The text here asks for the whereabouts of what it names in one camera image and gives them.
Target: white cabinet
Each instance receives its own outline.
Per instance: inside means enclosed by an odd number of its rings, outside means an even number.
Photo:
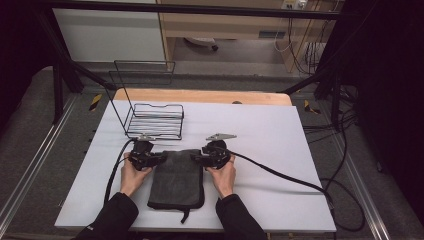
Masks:
[[[119,2],[156,3],[155,0]],[[165,60],[157,13],[68,9],[54,9],[54,13],[74,61]]]

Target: floor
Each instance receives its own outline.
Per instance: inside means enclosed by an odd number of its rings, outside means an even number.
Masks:
[[[174,89],[210,89],[275,92],[286,89],[306,77],[299,72],[287,73],[279,53],[272,41],[217,40],[219,50],[192,45],[179,39],[175,49],[175,77],[170,85],[146,84],[150,88]],[[99,75],[108,74],[98,70]],[[52,126],[53,97],[52,74],[49,70],[34,76],[33,83],[25,95],[22,104],[0,139],[0,206],[5,210],[11,206],[10,196],[18,196],[15,201],[18,208],[11,211],[8,219],[1,212],[0,229],[6,231],[3,239],[69,239],[75,232],[55,228],[54,221],[60,211],[60,203],[72,185],[85,151],[90,146],[90,139],[95,134],[102,112],[107,104],[104,92],[97,85],[84,80],[86,88],[81,94],[67,93],[66,99],[72,109],[66,115],[60,128]],[[305,129],[307,126],[328,124],[330,100],[315,101],[313,90],[316,85],[302,89],[291,96],[297,106],[299,116]],[[95,111],[89,106],[98,93],[103,98]],[[344,102],[342,112],[348,112],[352,103]],[[367,139],[363,136],[360,122],[354,121],[346,129],[347,157],[349,161],[337,175],[336,180],[343,184],[357,198],[361,199],[352,172],[363,180],[372,204],[380,218],[385,236],[378,236],[373,222],[376,215],[372,209],[365,209],[371,214],[365,226],[351,232],[338,227],[339,239],[424,239],[423,226],[418,222],[413,211],[403,198],[400,190],[390,175],[377,171],[377,162],[369,149]],[[39,152],[41,145],[46,145],[45,137],[49,131],[59,134],[52,140],[48,151]],[[305,130],[310,142],[310,150],[320,178],[331,176],[342,159],[344,140],[341,134],[331,130]],[[36,165],[34,156],[40,156],[41,164]],[[36,169],[32,174],[28,166]],[[20,180],[28,181],[29,188],[17,188]],[[329,188],[334,198],[336,222],[341,226],[355,228],[361,224],[361,213],[355,201],[338,185]],[[332,239],[332,234],[284,233],[271,234],[271,239]]]

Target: wall outlet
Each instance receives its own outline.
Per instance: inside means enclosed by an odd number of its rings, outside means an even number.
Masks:
[[[295,9],[297,0],[284,0],[283,5],[281,5],[281,9]]]
[[[308,0],[284,0],[281,9],[302,10],[306,7]]]

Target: gray floor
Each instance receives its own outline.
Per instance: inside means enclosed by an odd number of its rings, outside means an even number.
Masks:
[[[176,76],[171,85],[144,85],[144,87],[212,89],[275,92],[299,81],[298,73],[286,73],[279,53],[270,41],[254,42],[219,40],[220,49],[193,46],[183,40],[177,42],[175,60]],[[32,187],[11,221],[6,235],[29,235],[29,239],[60,239],[75,233],[53,226],[60,211],[59,203],[66,198],[72,182],[89,148],[107,98],[101,99],[95,111],[88,111],[96,93],[101,92],[91,82],[82,94],[70,94],[76,98],[75,106],[66,125],[59,134],[53,148]],[[292,96],[298,107],[303,125],[327,124],[324,114],[304,110],[304,101],[309,100],[315,109],[329,106],[329,101],[314,101],[311,92],[314,85]],[[344,104],[343,110],[350,106]],[[42,71],[34,76],[32,85],[22,101],[21,107],[12,116],[9,126],[0,139],[0,206],[4,206],[20,177],[25,173],[32,157],[47,135],[53,119],[52,75]],[[379,173],[376,162],[362,134],[361,126],[353,125],[347,130],[348,151],[360,175],[366,183],[378,212],[392,239],[424,239],[424,230],[413,211],[403,198],[390,175]],[[308,141],[330,134],[321,132],[308,134]],[[311,153],[320,177],[329,177],[340,162],[340,151],[335,138],[310,144]],[[345,169],[337,177],[353,191],[351,180]],[[346,193],[336,186],[330,188],[335,201],[336,221],[354,227],[359,224],[358,208]],[[359,232],[338,228],[338,238],[374,239],[368,224]],[[272,239],[331,239],[331,234],[272,234]]]

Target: wire basket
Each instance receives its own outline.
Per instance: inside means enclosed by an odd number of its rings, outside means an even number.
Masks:
[[[172,74],[175,67],[173,62],[141,62],[141,61],[115,61],[116,71],[109,72],[113,83],[117,89],[123,89],[129,105],[126,117],[118,111],[114,99],[106,90],[109,100],[112,103],[119,121],[124,129],[125,135],[129,138],[146,138],[161,140],[181,140],[182,126],[184,120],[184,107],[180,104],[151,105],[147,103],[133,103],[127,92],[127,86],[139,87],[143,84],[146,72],[151,74],[163,74],[172,81]]]

